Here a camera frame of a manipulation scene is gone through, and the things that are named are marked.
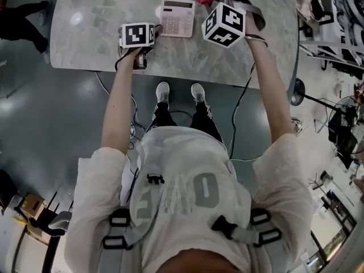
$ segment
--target shirt sleeve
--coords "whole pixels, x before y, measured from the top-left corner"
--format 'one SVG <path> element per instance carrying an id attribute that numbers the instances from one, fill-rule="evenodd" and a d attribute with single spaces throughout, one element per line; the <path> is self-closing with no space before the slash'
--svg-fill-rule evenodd
<path id="1" fill-rule="evenodd" d="M 78 161 L 72 219 L 67 232 L 65 260 L 73 273 L 97 271 L 101 241 L 109 231 L 108 217 L 120 206 L 125 155 L 100 148 Z"/>
<path id="2" fill-rule="evenodd" d="M 313 200 L 305 185 L 297 139 L 281 136 L 253 165 L 258 179 L 255 202 L 267 209 L 281 230 L 292 261 L 303 252 L 310 236 Z"/>

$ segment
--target gray marble tabletop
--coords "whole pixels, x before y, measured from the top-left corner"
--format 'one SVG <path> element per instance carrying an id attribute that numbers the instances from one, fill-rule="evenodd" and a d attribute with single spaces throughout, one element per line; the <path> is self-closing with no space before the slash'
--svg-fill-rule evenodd
<path id="1" fill-rule="evenodd" d="M 288 88 L 297 56 L 294 0 L 250 0 L 266 20 L 263 35 Z M 57 0 L 51 29 L 51 64 L 55 68 L 115 71 L 118 29 L 122 23 L 153 22 L 161 0 Z M 208 16 L 196 3 L 191 38 L 159 37 L 148 56 L 146 75 L 187 78 L 245 86 L 253 57 L 245 40 L 229 49 L 203 40 Z M 254 71 L 252 88 L 259 88 Z"/>

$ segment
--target white t-shirt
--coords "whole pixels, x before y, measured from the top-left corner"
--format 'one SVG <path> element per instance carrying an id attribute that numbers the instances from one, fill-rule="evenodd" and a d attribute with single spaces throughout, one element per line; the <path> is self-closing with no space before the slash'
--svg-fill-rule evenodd
<path id="1" fill-rule="evenodd" d="M 154 227 L 142 244 L 143 272 L 155 273 L 169 258 L 188 249 L 218 253 L 242 272 L 271 272 L 264 248 L 252 249 L 230 241 L 210 228 L 210 220 L 220 215 L 242 228 L 250 219 L 251 196 L 237 182 L 223 144 L 202 131 L 168 126 L 148 132 L 141 145 L 140 174 L 130 203 L 134 224 L 151 217 L 145 178 L 151 157 L 165 180 Z M 65 250 L 73 273 L 97 269 L 108 216 L 120 206 L 124 164 L 124 154 L 111 148 L 101 148 L 91 159 L 78 163 Z M 294 260 L 309 237 L 312 219 L 312 199 L 302 178 L 295 136 L 278 139 L 254 163 L 254 169 L 259 184 L 255 201 L 270 211 Z"/>

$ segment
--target marble table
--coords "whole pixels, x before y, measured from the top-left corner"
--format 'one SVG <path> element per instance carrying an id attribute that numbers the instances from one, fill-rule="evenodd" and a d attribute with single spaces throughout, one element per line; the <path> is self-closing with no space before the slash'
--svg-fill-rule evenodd
<path id="1" fill-rule="evenodd" d="M 266 20 L 263 35 L 288 88 L 297 59 L 298 27 L 294 0 L 250 0 Z M 57 0 L 51 29 L 51 64 L 55 68 L 114 72 L 118 29 L 122 23 L 154 22 L 161 0 Z M 201 24 L 208 16 L 196 3 L 191 38 L 159 37 L 138 73 L 245 86 L 253 64 L 241 40 L 230 49 L 206 42 Z M 250 87 L 259 88 L 256 73 Z"/>

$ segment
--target person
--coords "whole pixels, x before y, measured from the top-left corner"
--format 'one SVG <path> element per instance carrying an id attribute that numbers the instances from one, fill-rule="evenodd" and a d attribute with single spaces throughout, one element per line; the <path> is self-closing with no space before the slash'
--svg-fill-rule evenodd
<path id="1" fill-rule="evenodd" d="M 251 15 L 247 16 L 246 32 L 261 36 Z M 136 227 L 152 221 L 141 241 L 143 272 L 272 272 L 264 247 L 227 239 L 210 225 L 211 219 L 223 215 L 229 223 L 247 228 L 252 203 L 269 211 L 271 222 L 282 232 L 288 264 L 303 253 L 313 205 L 300 168 L 285 86 L 266 45 L 257 40 L 247 43 L 255 60 L 272 140 L 254 163 L 259 191 L 252 200 L 237 182 L 202 86 L 192 85 L 197 111 L 191 127 L 180 127 L 168 112 L 168 85 L 159 84 L 154 128 L 140 142 L 138 173 L 129 202 Z M 101 148 L 78 163 L 65 245 L 65 260 L 73 273 L 97 272 L 102 240 L 110 229 L 109 216 L 121 205 L 122 171 L 130 141 L 131 78 L 138 51 L 118 64 L 105 111 Z M 149 183 L 156 179 L 160 182 L 154 187 L 160 191 L 153 218 Z M 119 267 L 108 268 L 108 272 L 119 272 Z"/>
<path id="2" fill-rule="evenodd" d="M 51 3 L 41 1 L 33 4 L 23 4 L 16 8 L 0 8 L 0 38 L 6 40 L 25 39 L 34 43 L 35 48 L 43 54 L 44 61 L 49 64 L 48 40 L 40 34 L 36 27 L 26 17 L 39 13 L 39 25 L 46 23 Z"/>

